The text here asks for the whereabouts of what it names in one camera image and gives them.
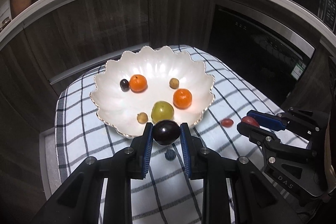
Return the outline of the red grape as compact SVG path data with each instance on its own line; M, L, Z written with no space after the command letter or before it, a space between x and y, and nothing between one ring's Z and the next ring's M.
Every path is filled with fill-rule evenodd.
M229 127L233 126L234 121L231 120L231 119L225 118L225 119L221 120L220 123L223 127L229 128Z
M252 126L255 127L260 127L259 123L252 117L250 116L245 116L241 119L242 122L246 123L246 124L250 124Z

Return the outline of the orange mandarin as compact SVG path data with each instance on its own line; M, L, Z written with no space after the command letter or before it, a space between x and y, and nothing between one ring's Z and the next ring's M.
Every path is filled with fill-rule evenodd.
M129 87L135 93L143 92L147 89L147 79L143 75L133 75L130 78Z
M188 89L178 89L173 95L173 104L179 109L187 109L191 106L193 95Z

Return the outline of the blueberry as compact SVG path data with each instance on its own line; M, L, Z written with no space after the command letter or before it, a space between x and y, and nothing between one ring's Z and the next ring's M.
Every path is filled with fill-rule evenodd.
M176 158L176 152L174 150L172 150L172 149L168 149L165 152L165 158L168 161L173 161Z

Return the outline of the dark plum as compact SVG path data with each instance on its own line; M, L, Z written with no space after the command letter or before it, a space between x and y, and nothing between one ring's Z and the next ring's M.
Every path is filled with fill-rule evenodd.
M181 134L179 125L175 121L162 120L156 123L152 130L153 139L159 145L174 143Z

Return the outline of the brown longan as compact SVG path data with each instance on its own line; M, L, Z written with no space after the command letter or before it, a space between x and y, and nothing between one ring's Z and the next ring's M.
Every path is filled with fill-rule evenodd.
M148 121L148 116L147 116L147 114L144 113L144 112L139 113L139 114L137 115L137 121L138 121L138 123L140 123L140 124L146 124L147 121Z
M177 88L179 88L179 80L176 79L176 78L172 78L169 81L169 85L172 89L177 89Z

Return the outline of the dark grape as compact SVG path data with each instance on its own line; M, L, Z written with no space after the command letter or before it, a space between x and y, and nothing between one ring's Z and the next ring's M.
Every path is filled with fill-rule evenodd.
M122 79L120 81L120 88L122 91L127 92L129 90L129 81L127 79Z

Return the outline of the dark built-in oven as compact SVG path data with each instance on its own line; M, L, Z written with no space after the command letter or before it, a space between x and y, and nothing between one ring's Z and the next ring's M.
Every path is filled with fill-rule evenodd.
M305 73L315 48L270 16L226 1L215 5L208 52L281 105Z

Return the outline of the white scalloped ceramic bowl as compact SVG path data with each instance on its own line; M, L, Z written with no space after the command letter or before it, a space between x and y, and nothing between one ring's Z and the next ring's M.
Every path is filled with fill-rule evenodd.
M120 81L136 74L146 78L147 89L140 93L122 91ZM174 52L168 46L159 50L144 46L137 53L125 51L119 60L106 62L105 70L95 75L95 89L90 93L98 119L126 138L141 136L145 126L137 121L138 114L150 116L158 101L173 103L172 78L193 96L190 107L174 110L174 121L196 126L215 100L215 77L206 73L203 61L194 61L187 51Z

